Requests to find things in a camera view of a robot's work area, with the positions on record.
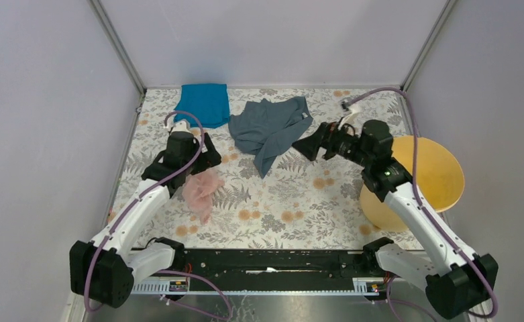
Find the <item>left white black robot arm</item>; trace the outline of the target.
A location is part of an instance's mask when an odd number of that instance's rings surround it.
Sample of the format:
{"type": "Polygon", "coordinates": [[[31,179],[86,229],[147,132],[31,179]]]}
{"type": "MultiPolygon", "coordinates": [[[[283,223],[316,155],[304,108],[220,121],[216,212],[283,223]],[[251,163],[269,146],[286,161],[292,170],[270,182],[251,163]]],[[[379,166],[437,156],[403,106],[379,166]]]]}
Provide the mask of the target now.
{"type": "Polygon", "coordinates": [[[142,230],[167,205],[190,175],[221,163],[208,134],[198,140],[189,130],[171,131],[166,148],[144,170],[131,201],[91,241],[69,251],[70,288],[91,300],[118,308],[134,285],[163,270],[176,276],[186,267],[182,243],[160,237],[131,253],[142,230]]]}

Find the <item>pink plastic trash bag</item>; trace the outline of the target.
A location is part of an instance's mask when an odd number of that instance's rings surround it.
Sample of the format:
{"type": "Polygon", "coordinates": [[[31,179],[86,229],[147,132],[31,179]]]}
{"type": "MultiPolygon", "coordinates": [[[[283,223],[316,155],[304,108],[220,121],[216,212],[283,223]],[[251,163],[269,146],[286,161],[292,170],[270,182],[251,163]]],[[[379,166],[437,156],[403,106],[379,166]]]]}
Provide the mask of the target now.
{"type": "Polygon", "coordinates": [[[202,225],[210,220],[214,194],[223,185],[224,181],[213,168],[187,177],[182,188],[182,197],[202,225]]]}

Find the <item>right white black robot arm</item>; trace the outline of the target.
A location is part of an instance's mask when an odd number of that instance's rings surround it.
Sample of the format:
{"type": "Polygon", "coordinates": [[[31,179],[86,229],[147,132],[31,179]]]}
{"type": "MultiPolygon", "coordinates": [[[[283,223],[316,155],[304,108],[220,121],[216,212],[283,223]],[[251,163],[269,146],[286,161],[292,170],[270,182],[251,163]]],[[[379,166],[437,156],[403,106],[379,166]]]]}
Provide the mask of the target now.
{"type": "Polygon", "coordinates": [[[370,120],[360,134],[350,134],[340,122],[324,122],[292,147],[310,161],[324,149],[326,160],[341,156],[362,166],[365,187],[403,220],[430,259],[411,255],[389,241],[373,244],[362,258],[365,273],[379,276],[388,271],[405,279],[424,290],[443,318],[468,313],[486,301],[491,301],[492,309],[485,316],[494,317],[499,308],[494,293],[496,260],[490,254],[478,255],[446,225],[419,190],[416,178],[393,157],[392,143],[388,125],[370,120]]]}

